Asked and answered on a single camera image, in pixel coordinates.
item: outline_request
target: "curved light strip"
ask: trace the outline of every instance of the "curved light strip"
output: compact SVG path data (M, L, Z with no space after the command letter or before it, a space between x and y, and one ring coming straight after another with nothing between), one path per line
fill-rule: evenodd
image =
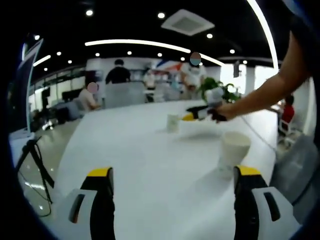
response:
M133 39L109 39L109 40L99 40L99 41L88 41L84 45L93 46L93 45L100 45L100 44L142 44L142 45L150 45L150 46L156 46L156 47L161 47L161 48L166 48L166 49L177 50L177 51L184 52L187 54L191 53L190 49L180 47L180 46L161 43L161 42L157 42L157 41L133 40ZM221 62L217 59L214 59L212 57L209 57L209 56L201 54L201 53L200 53L200 55L203 59L205 59L209 62L215 63L220 66L225 65L223 62Z
M270 48L270 52L271 52L271 57L272 57L272 61L273 61L273 68L278 71L279 67L278 67L278 58L277 58L277 52L276 52L276 47L275 47L275 42L274 39L272 37L269 25L267 23L267 20L263 14L263 12L261 11L261 8L259 7L258 3L256 2L256 0L246 0L250 7L252 8L252 10L254 11L256 17L258 18L261 27L264 31L266 40L269 44L269 48Z
M47 61L48 59L51 58L51 55L47 55L41 59L39 59L38 61L34 62L33 66L38 66L39 64L43 63L44 61Z

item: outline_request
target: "green plant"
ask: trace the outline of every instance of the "green plant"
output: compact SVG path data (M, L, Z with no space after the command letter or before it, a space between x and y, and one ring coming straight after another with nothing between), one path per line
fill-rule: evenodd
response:
M238 99L240 99L239 96L235 95L232 92L229 92L228 88L229 87L235 87L232 83L228 83L227 85L224 85L221 81L215 80L213 77L207 77L204 80L204 83L201 84L201 86L198 88L198 91L201 92L201 97L202 99L207 102L205 92L207 90L215 89L215 88L222 88L223 89L223 96L222 98L227 102L227 103L232 103Z

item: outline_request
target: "desk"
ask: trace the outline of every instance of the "desk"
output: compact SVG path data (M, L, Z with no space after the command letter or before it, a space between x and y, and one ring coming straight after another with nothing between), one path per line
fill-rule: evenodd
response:
M243 164L271 180L275 153L236 118L180 122L167 133L168 114L182 114L201 101L172 101L90 112L84 116L63 154L54 200L80 188L88 172L114 169L114 231L117 240L233 239L233 181L215 174L220 136L239 131L252 145ZM277 116L263 110L245 116L273 147Z

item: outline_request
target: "paper cup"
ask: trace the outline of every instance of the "paper cup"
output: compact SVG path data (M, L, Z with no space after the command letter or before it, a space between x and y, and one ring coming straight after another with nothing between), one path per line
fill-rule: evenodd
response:
M221 153L218 172L222 177L232 178L233 169L239 165L247 155L251 146L248 136L237 131L229 131L222 135Z
M179 116L168 114L166 121L166 130L168 133L176 133L179 131Z

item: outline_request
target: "ceiling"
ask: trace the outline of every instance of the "ceiling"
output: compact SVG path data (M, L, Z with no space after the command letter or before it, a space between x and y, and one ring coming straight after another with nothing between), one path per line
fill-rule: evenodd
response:
M288 46L290 12L281 0L257 0L269 24L277 56L282 60ZM38 59L51 55L51 59L34 68L33 79L38 79L71 65L85 64L89 58L100 53L101 58L131 57L177 60L188 59L190 54L176 50L141 44L101 44L85 46L85 42L108 39L147 40L172 44L200 52L212 58L260 57L271 58L270 49L263 29L246 0L223 0L203 3L169 5L161 2L148 4L106 0L83 0L71 3L42 3L34 6L30 19L30 45L35 43L34 35L44 38ZM92 9L94 14L86 16ZM215 24L215 27L194 36L187 36L161 28L161 24L180 9L188 10ZM157 17L165 13L164 19ZM204 60L205 66L214 63Z

